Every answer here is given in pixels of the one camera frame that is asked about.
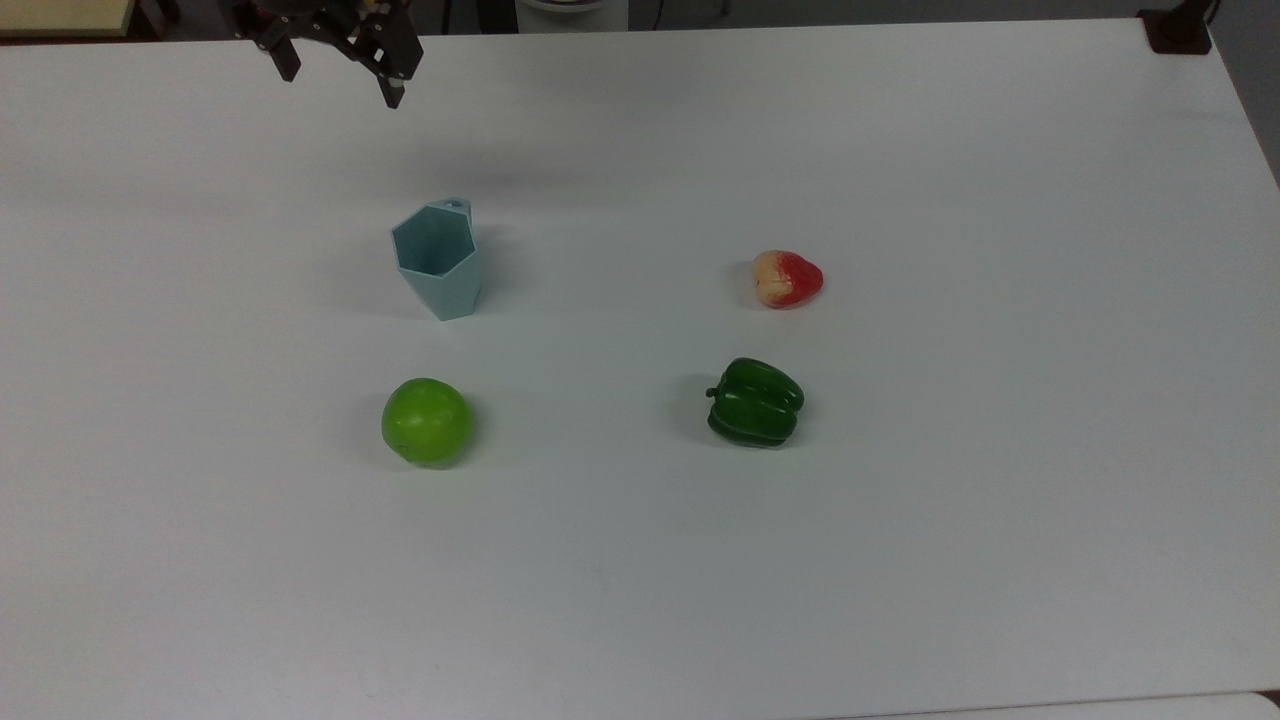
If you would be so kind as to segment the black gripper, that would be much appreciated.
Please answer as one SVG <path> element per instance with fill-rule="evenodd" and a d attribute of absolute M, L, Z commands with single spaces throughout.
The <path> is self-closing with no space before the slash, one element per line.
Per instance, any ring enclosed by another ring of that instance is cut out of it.
<path fill-rule="evenodd" d="M 410 1 L 224 1 L 221 15 L 237 38 L 270 56 L 285 82 L 301 65 L 293 42 L 324 44 L 376 76 L 394 110 L 422 58 L 410 8 Z"/>

